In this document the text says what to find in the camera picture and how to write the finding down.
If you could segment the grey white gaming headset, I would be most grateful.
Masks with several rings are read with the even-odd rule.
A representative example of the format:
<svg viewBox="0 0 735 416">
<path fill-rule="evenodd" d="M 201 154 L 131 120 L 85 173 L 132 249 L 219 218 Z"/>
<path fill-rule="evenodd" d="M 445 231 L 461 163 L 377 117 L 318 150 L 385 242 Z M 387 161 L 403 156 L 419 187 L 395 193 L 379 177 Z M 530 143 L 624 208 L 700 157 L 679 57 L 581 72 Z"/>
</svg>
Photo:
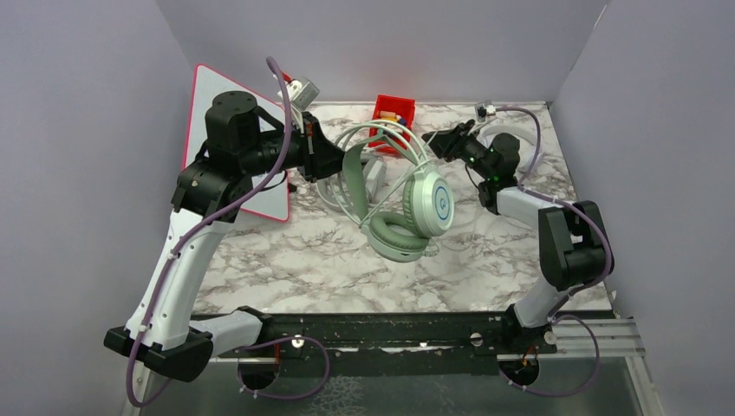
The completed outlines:
<svg viewBox="0 0 735 416">
<path fill-rule="evenodd" d="M 378 156 L 361 156 L 360 168 L 353 168 L 350 173 L 342 173 L 336 190 L 341 193 L 335 195 L 331 191 L 329 179 L 320 179 L 316 183 L 316 190 L 323 203 L 329 208 L 340 211 L 343 206 L 352 204 L 350 192 L 358 185 L 364 185 L 364 194 L 369 207 L 379 202 L 378 192 L 386 184 L 387 163 Z"/>
</svg>

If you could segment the green headphones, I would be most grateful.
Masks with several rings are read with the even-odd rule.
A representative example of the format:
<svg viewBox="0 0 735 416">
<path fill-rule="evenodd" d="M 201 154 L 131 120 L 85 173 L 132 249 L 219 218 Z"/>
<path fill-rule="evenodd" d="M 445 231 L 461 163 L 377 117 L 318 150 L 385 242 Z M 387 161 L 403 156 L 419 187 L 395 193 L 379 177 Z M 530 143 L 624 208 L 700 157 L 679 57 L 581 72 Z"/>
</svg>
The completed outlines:
<svg viewBox="0 0 735 416">
<path fill-rule="evenodd" d="M 368 137 L 369 129 L 379 134 Z M 401 133 L 408 133 L 408 142 Z M 434 238 L 446 234 L 453 223 L 455 201 L 452 188 L 427 154 L 426 144 L 411 130 L 398 123 L 371 120 L 344 129 L 335 144 L 345 151 L 342 172 L 330 179 L 331 191 L 342 173 L 359 169 L 363 150 L 372 141 L 392 147 L 412 166 L 407 168 L 387 194 L 372 207 L 368 206 L 364 185 L 349 194 L 352 204 L 341 211 L 367 238 L 369 246 L 381 257 L 396 263 L 411 263 L 424 256 L 434 256 L 430 248 Z"/>
</svg>

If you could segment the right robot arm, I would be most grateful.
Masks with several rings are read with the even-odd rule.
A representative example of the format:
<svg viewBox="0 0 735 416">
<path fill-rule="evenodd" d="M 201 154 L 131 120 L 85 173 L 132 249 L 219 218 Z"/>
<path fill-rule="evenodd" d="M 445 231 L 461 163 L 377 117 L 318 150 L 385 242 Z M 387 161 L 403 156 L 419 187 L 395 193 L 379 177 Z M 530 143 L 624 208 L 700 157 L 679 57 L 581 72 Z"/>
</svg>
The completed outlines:
<svg viewBox="0 0 735 416">
<path fill-rule="evenodd" d="M 567 202 L 522 186 L 520 140 L 514 126 L 477 129 L 469 120 L 422 139 L 446 162 L 460 160 L 481 177 L 480 204 L 496 216 L 515 219 L 537 232 L 541 276 L 501 319 L 500 341 L 520 353 L 543 335 L 553 315 L 576 293 L 597 285 L 614 269 L 614 255 L 598 205 Z"/>
</svg>

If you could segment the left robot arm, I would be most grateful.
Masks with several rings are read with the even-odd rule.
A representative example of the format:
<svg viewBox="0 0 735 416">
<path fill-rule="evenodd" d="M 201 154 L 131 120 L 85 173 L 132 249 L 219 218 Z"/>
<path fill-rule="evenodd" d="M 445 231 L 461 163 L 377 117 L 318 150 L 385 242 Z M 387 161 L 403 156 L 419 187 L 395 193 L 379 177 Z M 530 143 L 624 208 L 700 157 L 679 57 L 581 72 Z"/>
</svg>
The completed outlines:
<svg viewBox="0 0 735 416">
<path fill-rule="evenodd" d="M 304 129 L 281 122 L 244 91 L 216 95 L 205 111 L 206 138 L 178 176 L 166 242 L 139 306 L 104 344 L 157 374 L 190 382 L 209 360 L 235 348 L 255 356 L 272 344 L 270 317 L 249 307 L 196 321 L 192 310 L 205 272 L 240 206 L 264 182 L 297 169 L 314 182 L 338 173 L 344 152 L 311 114 Z"/>
</svg>

